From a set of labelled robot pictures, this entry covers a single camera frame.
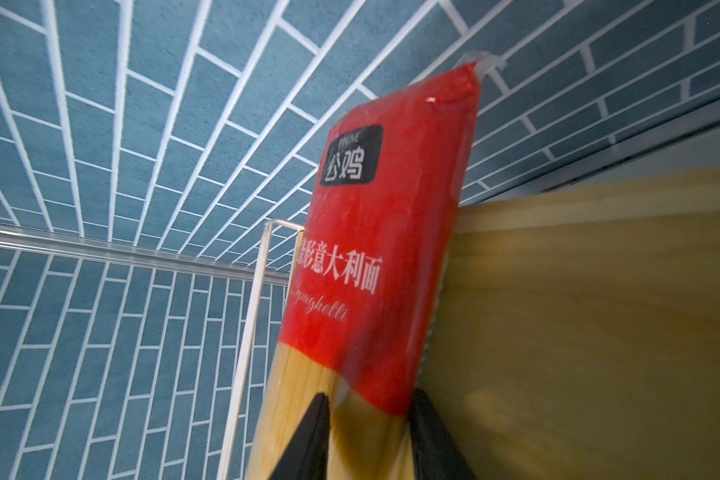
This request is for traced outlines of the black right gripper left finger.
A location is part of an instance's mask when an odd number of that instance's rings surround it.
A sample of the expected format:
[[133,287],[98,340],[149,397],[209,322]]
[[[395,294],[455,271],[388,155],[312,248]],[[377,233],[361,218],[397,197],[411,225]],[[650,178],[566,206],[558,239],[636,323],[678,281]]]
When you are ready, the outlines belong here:
[[270,480],[326,480],[330,438],[330,401],[318,393],[276,464]]

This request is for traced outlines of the red spaghetti bag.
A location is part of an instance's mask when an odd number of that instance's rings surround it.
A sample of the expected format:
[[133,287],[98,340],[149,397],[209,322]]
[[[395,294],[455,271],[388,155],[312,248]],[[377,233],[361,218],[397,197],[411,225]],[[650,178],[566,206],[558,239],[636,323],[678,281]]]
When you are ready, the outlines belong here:
[[314,396],[330,401],[327,477],[411,476],[408,413],[486,74],[457,66],[359,105],[330,130],[245,475],[269,479]]

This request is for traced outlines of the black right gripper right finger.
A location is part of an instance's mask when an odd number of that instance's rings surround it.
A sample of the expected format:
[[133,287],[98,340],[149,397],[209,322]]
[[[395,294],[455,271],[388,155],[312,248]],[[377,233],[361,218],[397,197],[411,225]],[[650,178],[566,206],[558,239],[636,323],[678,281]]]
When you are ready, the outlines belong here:
[[408,413],[416,480],[475,480],[464,455],[429,396],[415,389]]

